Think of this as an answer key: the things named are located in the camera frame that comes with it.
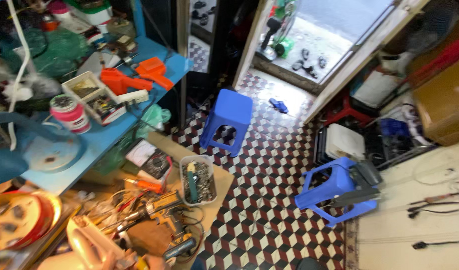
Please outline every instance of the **cordless drill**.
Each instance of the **cordless drill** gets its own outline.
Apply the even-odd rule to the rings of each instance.
[[[178,192],[172,191],[165,195],[162,195],[158,200],[152,203],[146,203],[141,206],[137,211],[130,213],[125,221],[143,220],[144,218],[156,219],[159,224],[166,224],[169,229],[172,230],[174,239],[170,243],[170,247],[164,253],[166,260],[181,255],[192,248],[196,247],[196,240],[192,237],[192,234],[184,233],[181,221],[176,220],[173,215],[173,211],[176,208],[187,206],[181,200]]]

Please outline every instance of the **sandal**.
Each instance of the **sandal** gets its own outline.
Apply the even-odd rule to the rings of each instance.
[[[308,58],[310,58],[310,50],[308,50],[307,48],[305,49],[302,49],[301,50],[301,54],[303,56],[303,59],[306,61],[308,60]]]
[[[200,21],[201,26],[207,25],[207,24],[208,24],[208,20],[209,20],[209,19],[208,19],[208,14],[203,13],[203,14],[201,15],[201,21]]]
[[[292,66],[291,68],[294,70],[294,71],[298,71],[299,69],[301,69],[304,65],[304,62],[303,60],[298,60],[296,61]]]
[[[194,9],[198,10],[198,9],[201,9],[201,8],[203,8],[205,6],[206,6],[206,2],[198,1],[198,2],[194,3],[193,7],[194,7]]]
[[[191,12],[191,18],[193,20],[201,20],[201,16],[197,10],[193,10],[193,12]]]
[[[318,58],[318,64],[320,65],[320,68],[325,68],[327,63],[328,61],[324,57],[320,56]]]
[[[306,72],[311,75],[311,77],[317,79],[318,78],[318,73],[316,72],[316,70],[314,69],[314,66],[310,66],[310,67],[307,67],[307,68],[304,68],[304,70],[306,70]]]
[[[216,7],[212,7],[208,10],[208,15],[214,14],[216,12]]]

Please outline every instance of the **red stool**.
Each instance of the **red stool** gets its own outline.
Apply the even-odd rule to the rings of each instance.
[[[366,113],[371,114],[372,117],[354,109],[352,104],[355,103],[360,103],[358,104],[360,110],[364,110]],[[353,99],[349,96],[349,92],[346,92],[342,98],[336,100],[328,106],[326,112],[326,122],[324,122],[323,126],[329,126],[347,116],[354,117],[359,121],[359,126],[363,128],[369,124],[373,118],[378,117],[378,113],[375,110],[373,111],[372,108],[369,108],[361,102]]]

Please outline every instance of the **hand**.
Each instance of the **hand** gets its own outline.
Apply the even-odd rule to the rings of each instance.
[[[124,259],[130,262],[134,262],[134,258],[137,256],[136,252],[133,252],[131,249],[126,250]],[[161,258],[161,257],[156,257],[153,255],[144,255],[143,260],[146,261],[146,264],[148,265],[150,270],[170,270],[171,267],[166,264],[166,261]],[[102,270],[114,270],[116,266],[116,255],[114,253],[109,253],[106,256],[106,260],[104,261],[103,268]],[[131,267],[133,270],[136,269],[136,265],[133,265]]]
[[[146,261],[150,270],[170,270],[171,267],[167,265],[166,261],[161,257],[156,257],[153,255],[144,255],[143,260]]]

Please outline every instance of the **green plastic bag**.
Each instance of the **green plastic bag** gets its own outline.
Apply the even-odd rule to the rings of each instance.
[[[154,126],[160,131],[163,130],[163,124],[171,119],[171,112],[167,109],[161,109],[158,105],[151,106],[142,116],[141,120]],[[154,129],[141,123],[136,132],[136,138],[148,138],[148,133]],[[93,169],[101,175],[107,175],[112,170],[121,168],[126,162],[124,152],[133,143],[133,130],[126,133],[118,143],[116,143],[96,164]]]
[[[158,105],[151,106],[142,116],[141,120],[154,126],[159,131],[164,130],[163,124],[167,123],[171,119],[171,112],[168,109],[161,109]],[[140,124],[140,128],[136,132],[137,138],[148,138],[149,132],[155,131],[154,128]]]
[[[45,33],[39,29],[30,28],[24,31],[24,36],[32,56],[42,53],[33,59],[36,71],[50,78],[59,78],[76,70],[78,66],[75,61],[80,61],[89,51],[86,38],[62,27],[56,31]],[[14,73],[18,73],[22,62],[13,52],[13,49],[21,45],[17,40],[14,40],[10,44],[5,43],[1,46],[3,49],[2,58],[6,60]]]
[[[109,150],[107,153],[93,166],[93,169],[101,175],[107,175],[112,170],[119,169],[126,162],[123,155],[124,151],[133,142],[132,131],[126,133],[123,138]]]
[[[279,57],[286,59],[288,57],[288,53],[293,49],[294,41],[288,38],[285,38],[280,43],[274,46],[274,50],[278,54]]]

